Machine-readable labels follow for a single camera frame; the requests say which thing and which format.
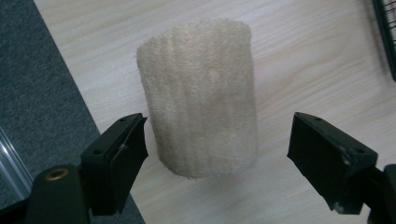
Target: light wood surface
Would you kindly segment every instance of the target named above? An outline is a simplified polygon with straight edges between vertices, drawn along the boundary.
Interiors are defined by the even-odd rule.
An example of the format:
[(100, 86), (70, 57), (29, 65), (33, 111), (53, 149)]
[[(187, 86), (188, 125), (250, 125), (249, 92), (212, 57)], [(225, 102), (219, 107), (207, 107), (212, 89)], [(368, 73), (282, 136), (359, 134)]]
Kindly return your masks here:
[(396, 162), (396, 84), (366, 0), (98, 1), (35, 0), (103, 132), (147, 103), (135, 53), (145, 40), (185, 21), (229, 18), (252, 30), (260, 157), (240, 175), (189, 180), (156, 154), (132, 188), (148, 224), (366, 223), (339, 216), (287, 159), (292, 116), (326, 119)]

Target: black wire rack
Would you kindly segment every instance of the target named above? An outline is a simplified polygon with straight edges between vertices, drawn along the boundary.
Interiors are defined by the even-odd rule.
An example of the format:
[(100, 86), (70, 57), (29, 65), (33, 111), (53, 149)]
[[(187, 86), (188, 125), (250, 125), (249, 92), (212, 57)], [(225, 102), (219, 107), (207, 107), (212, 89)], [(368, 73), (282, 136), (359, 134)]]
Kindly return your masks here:
[(373, 6), (390, 72), (396, 81), (396, 1), (373, 0)]

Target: gray carpet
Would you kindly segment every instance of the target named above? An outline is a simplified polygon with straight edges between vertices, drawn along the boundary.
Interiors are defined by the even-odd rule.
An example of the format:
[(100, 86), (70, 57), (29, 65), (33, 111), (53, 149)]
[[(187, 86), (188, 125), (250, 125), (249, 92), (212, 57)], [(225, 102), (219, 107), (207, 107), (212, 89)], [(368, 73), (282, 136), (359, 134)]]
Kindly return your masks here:
[[(32, 176), (79, 164), (99, 132), (33, 0), (0, 1), (0, 125)], [(17, 200), (0, 178), (0, 208)], [(92, 223), (144, 223), (130, 197), (122, 215)]]

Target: cylindrical sponge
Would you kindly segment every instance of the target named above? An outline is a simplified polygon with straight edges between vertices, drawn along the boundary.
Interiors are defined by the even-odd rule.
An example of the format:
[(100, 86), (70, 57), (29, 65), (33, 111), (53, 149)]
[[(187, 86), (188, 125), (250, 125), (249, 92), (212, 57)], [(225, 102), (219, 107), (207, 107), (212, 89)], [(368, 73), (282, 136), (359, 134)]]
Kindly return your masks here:
[(138, 48), (158, 154), (174, 174), (233, 174), (254, 164), (250, 38), (240, 21), (201, 21), (172, 28)]

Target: beige foam cylinder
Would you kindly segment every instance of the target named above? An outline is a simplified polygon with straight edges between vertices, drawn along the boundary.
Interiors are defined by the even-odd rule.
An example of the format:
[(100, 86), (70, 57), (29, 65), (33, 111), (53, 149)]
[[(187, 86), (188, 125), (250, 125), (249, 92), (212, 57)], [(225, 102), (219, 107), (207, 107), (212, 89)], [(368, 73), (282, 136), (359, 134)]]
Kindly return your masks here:
[(137, 50), (158, 155), (188, 178), (226, 175), (257, 158), (251, 33), (239, 21), (187, 23)]

